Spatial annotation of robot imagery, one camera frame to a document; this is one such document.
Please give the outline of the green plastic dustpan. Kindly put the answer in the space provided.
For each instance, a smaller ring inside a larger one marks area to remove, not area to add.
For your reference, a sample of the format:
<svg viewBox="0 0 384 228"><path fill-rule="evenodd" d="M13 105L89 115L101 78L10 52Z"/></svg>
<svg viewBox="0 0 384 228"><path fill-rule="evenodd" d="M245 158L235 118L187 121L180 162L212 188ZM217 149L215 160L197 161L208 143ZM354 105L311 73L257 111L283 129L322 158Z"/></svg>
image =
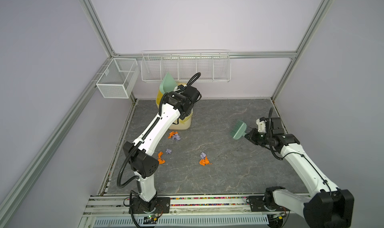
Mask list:
<svg viewBox="0 0 384 228"><path fill-rule="evenodd" d="M164 79L160 84L160 92L162 94L169 93L175 90L178 87L178 83L174 80L172 75L167 72Z"/></svg>

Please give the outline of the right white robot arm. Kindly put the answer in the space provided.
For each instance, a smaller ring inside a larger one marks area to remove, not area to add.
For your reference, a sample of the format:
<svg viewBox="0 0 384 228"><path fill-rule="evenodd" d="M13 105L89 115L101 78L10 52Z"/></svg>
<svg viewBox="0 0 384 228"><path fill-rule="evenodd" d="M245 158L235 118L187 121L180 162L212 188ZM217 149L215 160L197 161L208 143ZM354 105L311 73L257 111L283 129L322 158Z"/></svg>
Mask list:
<svg viewBox="0 0 384 228"><path fill-rule="evenodd" d="M281 118L268 117L256 121L250 131L239 121L233 139L244 137L256 146L269 150L275 159L287 161L306 186L309 195L296 195L281 186L266 188L264 207L268 211L285 208L305 219L311 228L349 228L352 224L354 196L340 189L313 163L300 141L285 133Z"/></svg>

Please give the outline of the green hand brush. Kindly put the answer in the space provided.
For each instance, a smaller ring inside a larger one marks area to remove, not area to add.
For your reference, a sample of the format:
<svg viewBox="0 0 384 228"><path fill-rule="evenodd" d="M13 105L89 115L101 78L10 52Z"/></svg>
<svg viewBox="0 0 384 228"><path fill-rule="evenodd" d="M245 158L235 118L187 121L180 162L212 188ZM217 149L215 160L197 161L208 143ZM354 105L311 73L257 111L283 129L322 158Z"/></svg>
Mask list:
<svg viewBox="0 0 384 228"><path fill-rule="evenodd" d="M241 137L244 137L246 135L247 125L245 122L238 120L231 131L231 137L234 140L239 140Z"/></svg>

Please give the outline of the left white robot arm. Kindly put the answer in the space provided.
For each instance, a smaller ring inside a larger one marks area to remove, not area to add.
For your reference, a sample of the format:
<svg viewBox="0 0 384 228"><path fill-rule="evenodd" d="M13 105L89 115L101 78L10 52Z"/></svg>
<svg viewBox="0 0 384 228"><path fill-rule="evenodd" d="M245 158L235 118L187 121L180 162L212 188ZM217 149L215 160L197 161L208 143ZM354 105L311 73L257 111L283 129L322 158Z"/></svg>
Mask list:
<svg viewBox="0 0 384 228"><path fill-rule="evenodd" d="M186 85L178 85L165 92L159 102L158 113L146 129L133 141L125 142L123 151L126 156L117 177L117 187L122 189L136 181L139 207L152 212L157 205L157 191L154 174L160 161L153 154L163 135L175 121L189 116L202 95L193 87L202 74L194 74Z"/></svg>

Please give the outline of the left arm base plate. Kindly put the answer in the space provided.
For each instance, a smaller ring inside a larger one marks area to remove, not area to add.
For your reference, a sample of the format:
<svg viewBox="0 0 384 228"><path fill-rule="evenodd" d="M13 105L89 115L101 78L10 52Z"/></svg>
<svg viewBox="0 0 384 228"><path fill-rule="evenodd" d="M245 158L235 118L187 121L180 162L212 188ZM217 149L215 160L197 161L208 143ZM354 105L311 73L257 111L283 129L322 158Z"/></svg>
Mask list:
<svg viewBox="0 0 384 228"><path fill-rule="evenodd" d="M168 214L171 208L170 197L154 197L149 202L144 201L140 197L133 197L131 209L134 214L144 213L163 213Z"/></svg>

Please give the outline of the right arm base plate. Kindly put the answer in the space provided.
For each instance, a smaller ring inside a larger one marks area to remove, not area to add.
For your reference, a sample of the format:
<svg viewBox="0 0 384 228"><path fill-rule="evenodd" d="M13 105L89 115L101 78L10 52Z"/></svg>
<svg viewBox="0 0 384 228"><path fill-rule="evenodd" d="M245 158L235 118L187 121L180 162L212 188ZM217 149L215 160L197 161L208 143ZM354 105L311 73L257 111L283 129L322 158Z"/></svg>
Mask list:
<svg viewBox="0 0 384 228"><path fill-rule="evenodd" d="M278 206L275 202L267 202L264 195L248 196L246 203L251 212L288 212L286 208Z"/></svg>

